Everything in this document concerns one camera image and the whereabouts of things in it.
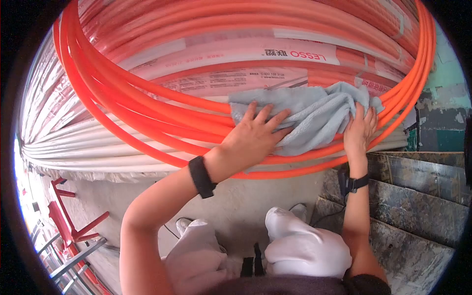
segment light blue cloth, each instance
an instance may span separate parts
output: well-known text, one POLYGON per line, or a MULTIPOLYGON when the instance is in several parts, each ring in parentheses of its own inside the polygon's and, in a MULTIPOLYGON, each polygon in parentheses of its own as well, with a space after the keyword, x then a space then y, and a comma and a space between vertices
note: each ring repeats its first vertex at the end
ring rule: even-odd
POLYGON ((338 82, 330 87, 295 87, 274 90, 254 89, 231 93, 229 105, 231 116, 238 124, 252 101, 258 102, 257 112, 272 103, 274 116, 284 109, 292 113, 277 130, 294 127, 278 146, 282 150, 275 152, 281 156, 296 156, 316 147, 330 143, 336 133, 344 132, 349 122, 349 112, 355 116, 355 102, 365 107, 373 106, 377 113, 384 107, 378 97, 369 97, 365 85, 359 89, 346 82, 338 82))

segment black wristband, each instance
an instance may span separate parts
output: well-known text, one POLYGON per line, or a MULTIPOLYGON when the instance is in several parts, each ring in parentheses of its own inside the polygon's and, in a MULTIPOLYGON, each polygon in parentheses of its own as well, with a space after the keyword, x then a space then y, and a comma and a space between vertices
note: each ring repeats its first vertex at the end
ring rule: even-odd
POLYGON ((348 193, 356 193, 358 188, 369 184, 369 173, 359 179, 350 178, 349 168, 346 164, 343 164, 341 169, 338 170, 337 178, 339 181, 339 189, 343 197, 346 197, 348 193))
POLYGON ((346 180, 346 189, 350 193, 356 193, 358 188, 361 188, 368 184, 369 184, 369 174, 367 173, 366 175, 364 175, 363 177, 359 179, 349 177, 346 180))
POLYGON ((188 169, 190 170, 190 176, 202 199, 214 196, 213 190, 217 184, 211 182, 205 163, 203 162, 203 157, 198 156, 191 159, 188 162, 188 169))

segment lesso logo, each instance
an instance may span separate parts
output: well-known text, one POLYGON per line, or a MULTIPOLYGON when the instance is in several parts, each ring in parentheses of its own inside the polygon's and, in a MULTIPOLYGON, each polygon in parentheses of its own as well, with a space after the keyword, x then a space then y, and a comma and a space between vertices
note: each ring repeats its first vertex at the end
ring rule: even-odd
POLYGON ((324 60, 326 61, 326 58, 322 54, 316 54, 316 53, 309 53, 309 52, 298 52, 298 51, 291 51, 290 55, 296 58, 303 58, 303 59, 316 59, 316 60, 324 60))

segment stair step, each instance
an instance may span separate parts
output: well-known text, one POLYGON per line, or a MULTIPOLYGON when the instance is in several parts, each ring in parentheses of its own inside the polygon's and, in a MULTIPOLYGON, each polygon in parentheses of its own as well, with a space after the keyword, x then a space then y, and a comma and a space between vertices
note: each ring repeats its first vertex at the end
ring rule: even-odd
POLYGON ((464 206, 471 204, 472 190, 466 185, 463 168, 380 153, 369 153, 367 158, 372 179, 464 206))
MULTIPOLYGON (((311 226, 341 233, 343 206, 318 198, 311 226)), ((441 276, 454 250, 371 218, 370 243, 374 255, 386 272, 394 295, 428 294, 441 276)))
MULTIPOLYGON (((325 174, 322 197, 344 205, 337 171, 325 174)), ((469 208, 409 188, 369 181, 371 217, 414 235, 456 248, 469 208)))
POLYGON ((463 152, 375 152, 387 156, 420 160, 464 169, 463 152))

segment concrete floor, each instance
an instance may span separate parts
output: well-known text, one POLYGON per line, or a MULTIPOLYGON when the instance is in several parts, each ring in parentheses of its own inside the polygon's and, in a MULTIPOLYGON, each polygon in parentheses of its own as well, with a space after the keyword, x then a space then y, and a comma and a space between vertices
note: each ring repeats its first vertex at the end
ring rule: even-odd
MULTIPOLYGON (((289 209, 294 204, 304 202, 312 212, 321 191, 324 173, 280 180, 238 180, 228 179, 215 190, 215 196, 202 200, 193 198, 167 224, 177 233, 175 221, 180 217, 192 219, 205 218, 212 222, 217 231, 219 242, 226 247, 231 256, 253 256, 253 244, 259 242, 261 250, 267 243, 267 230, 264 225, 265 214, 273 206, 289 209)), ((50 177, 31 175, 32 187, 48 194, 50 177)), ((80 229, 103 214, 110 216, 96 226, 92 232, 105 237, 109 245, 119 247, 120 227, 127 207, 142 191, 151 186, 154 180, 136 184, 112 183, 109 181, 67 181, 58 188, 76 193, 76 198, 63 197, 64 205, 76 229, 80 229)), ((42 215, 47 217, 47 204, 51 197, 46 196, 40 205, 42 215)), ((159 230, 159 253, 165 256, 172 249, 177 239, 164 227, 159 230)), ((113 253, 101 249, 88 256, 92 269, 103 283, 118 295, 119 259, 113 253)))

